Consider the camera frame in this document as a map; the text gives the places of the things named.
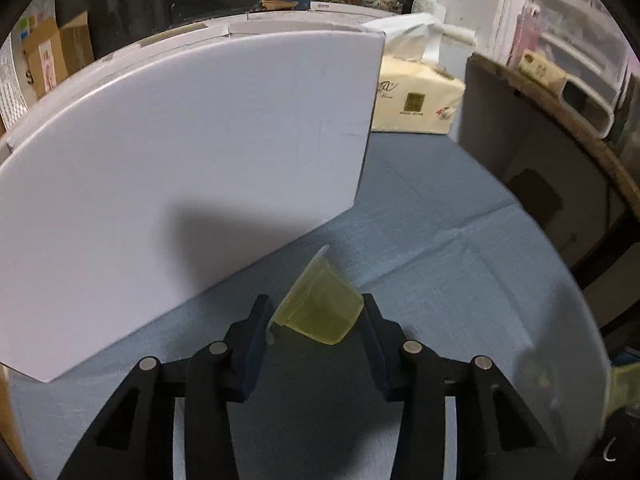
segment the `dark panel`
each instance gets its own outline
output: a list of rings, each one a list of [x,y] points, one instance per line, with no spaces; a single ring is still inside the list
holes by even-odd
[[[59,25],[84,10],[96,59],[154,32],[151,0],[56,0]]]

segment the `plastic bottle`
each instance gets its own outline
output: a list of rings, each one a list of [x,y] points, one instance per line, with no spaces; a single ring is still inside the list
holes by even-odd
[[[444,23],[447,9],[440,5],[437,0],[414,0],[411,12],[428,12]]]

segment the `brown cardboard box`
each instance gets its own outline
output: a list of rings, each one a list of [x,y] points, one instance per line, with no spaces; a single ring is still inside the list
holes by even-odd
[[[40,99],[94,61],[87,13],[78,14],[60,28],[56,20],[48,18],[24,39],[22,49],[33,77],[33,87]]]

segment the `paper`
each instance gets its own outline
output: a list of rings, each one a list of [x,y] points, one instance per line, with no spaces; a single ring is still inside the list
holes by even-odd
[[[362,26],[385,33],[385,54],[407,61],[420,61],[429,66],[438,64],[443,34],[471,46],[476,44],[475,31],[443,24],[428,12],[389,16],[363,23]]]
[[[40,65],[42,66],[42,78],[44,79],[44,91],[51,92],[58,82],[56,80],[56,66],[53,62],[53,50],[51,40],[44,41],[38,45],[40,53]]]
[[[27,103],[18,84],[9,36],[0,48],[0,116],[4,127],[9,130],[27,111]]]

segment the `blue table surface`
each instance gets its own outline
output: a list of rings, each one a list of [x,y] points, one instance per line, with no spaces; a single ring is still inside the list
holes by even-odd
[[[372,134],[355,206],[49,384],[10,372],[36,480],[55,479],[98,410],[145,355],[191,356],[257,294],[277,304],[323,245],[385,317],[441,356],[491,356],[574,462],[600,424],[608,362],[567,268],[513,196],[445,136]],[[447,403],[445,477],[454,478]],[[388,479],[402,406],[375,390],[359,337],[324,346],[276,330],[258,385],[229,416],[241,479]],[[182,405],[174,434],[184,478]]]

